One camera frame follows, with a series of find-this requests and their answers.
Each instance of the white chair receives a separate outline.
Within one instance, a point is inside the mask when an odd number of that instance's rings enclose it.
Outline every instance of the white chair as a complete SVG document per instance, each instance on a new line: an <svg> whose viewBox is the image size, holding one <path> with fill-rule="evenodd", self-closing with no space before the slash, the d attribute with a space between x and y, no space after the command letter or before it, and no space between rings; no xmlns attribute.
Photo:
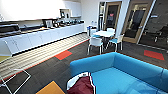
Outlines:
<svg viewBox="0 0 168 94"><path fill-rule="evenodd" d="M90 38L87 55L89 55L90 46L96 46L96 47L98 46L98 47L100 47L100 54L101 54L101 50L103 52L103 42L102 42L101 38L94 38L94 37Z"/></svg>
<svg viewBox="0 0 168 94"><path fill-rule="evenodd" d="M117 43L121 43L121 50L122 50L122 39L123 39L123 37L124 37L124 34L118 36L118 37L115 38L115 39L109 40L109 42L107 43L106 49L107 49L109 43L111 42L111 43L114 43L114 44L116 45L116 47L115 47L115 52L117 51Z"/></svg>
<svg viewBox="0 0 168 94"><path fill-rule="evenodd" d="M12 93L12 91L9 89L9 87L7 85L7 82L9 82L11 79L13 79L16 76L16 73L13 76L11 76L10 78L8 78L7 80L4 80L4 78L2 77L2 75L0 73L0 80L2 80L2 84L0 84L0 87L6 87L10 94L16 94L16 92L23 86L23 84L25 84L28 81L28 79L31 77L31 75L29 73L27 73L24 69L21 69L20 66L18 66L12 60L12 53L10 52L6 42L0 40L0 64L6 63L4 61L6 61L7 59L11 60L11 62L17 67L16 69L12 69L9 66L6 66L10 70L10 72L19 70L19 71L25 72L28 75L26 80Z"/></svg>
<svg viewBox="0 0 168 94"><path fill-rule="evenodd" d="M91 30L90 30L90 36L91 36L91 37L95 37L95 38L101 37L101 36L99 36L99 35L94 35L94 34L93 34L93 33L96 33L96 31L97 31L97 29L91 29Z"/></svg>
<svg viewBox="0 0 168 94"><path fill-rule="evenodd" d="M113 33L115 33L115 29L114 28L107 28L107 32L113 32Z"/></svg>

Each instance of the carpet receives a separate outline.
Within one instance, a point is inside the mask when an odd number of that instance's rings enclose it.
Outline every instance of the carpet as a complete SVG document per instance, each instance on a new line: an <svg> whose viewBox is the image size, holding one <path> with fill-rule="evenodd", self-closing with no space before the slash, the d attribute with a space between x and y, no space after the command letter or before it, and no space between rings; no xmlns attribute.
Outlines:
<svg viewBox="0 0 168 94"><path fill-rule="evenodd" d="M63 52L61 52L61 53L55 55L54 57L58 58L59 60L62 60L62 59L64 59L64 58L70 56L71 54L72 54L71 52L65 50L65 51L63 51Z"/></svg>
<svg viewBox="0 0 168 94"><path fill-rule="evenodd" d="M159 60L164 60L164 57L161 53L149 51L149 50L144 50L144 55L152 58L156 58Z"/></svg>
<svg viewBox="0 0 168 94"><path fill-rule="evenodd" d="M45 86L43 89L38 91L36 94L65 94L61 88L52 81L47 86Z"/></svg>

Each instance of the glass door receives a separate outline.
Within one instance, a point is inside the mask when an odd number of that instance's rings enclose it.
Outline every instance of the glass door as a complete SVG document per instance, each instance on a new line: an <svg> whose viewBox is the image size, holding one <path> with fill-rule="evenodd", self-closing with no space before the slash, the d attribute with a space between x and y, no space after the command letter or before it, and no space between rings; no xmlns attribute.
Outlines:
<svg viewBox="0 0 168 94"><path fill-rule="evenodd" d="M107 2L104 15L104 30L116 28L120 13L121 2Z"/></svg>
<svg viewBox="0 0 168 94"><path fill-rule="evenodd" d="M130 2L124 28L124 41L137 43L152 1L132 0Z"/></svg>

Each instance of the table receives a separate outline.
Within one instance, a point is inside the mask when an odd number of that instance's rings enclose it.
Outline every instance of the table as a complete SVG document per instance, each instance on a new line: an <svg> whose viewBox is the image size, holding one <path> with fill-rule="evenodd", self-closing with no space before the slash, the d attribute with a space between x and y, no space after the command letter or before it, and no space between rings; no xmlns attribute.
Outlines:
<svg viewBox="0 0 168 94"><path fill-rule="evenodd" d="M99 36L103 36L103 37L111 37L114 36L114 32L107 32L107 31L98 31L96 33L93 33L94 35L99 35Z"/></svg>

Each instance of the blue sofa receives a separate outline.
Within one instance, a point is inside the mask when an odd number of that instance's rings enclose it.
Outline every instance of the blue sofa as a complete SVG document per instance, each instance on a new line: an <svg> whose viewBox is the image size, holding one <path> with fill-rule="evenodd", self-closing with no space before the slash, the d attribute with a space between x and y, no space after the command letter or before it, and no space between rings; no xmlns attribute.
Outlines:
<svg viewBox="0 0 168 94"><path fill-rule="evenodd" d="M70 63L72 77L91 72L96 94L168 94L168 70L112 52Z"/></svg>

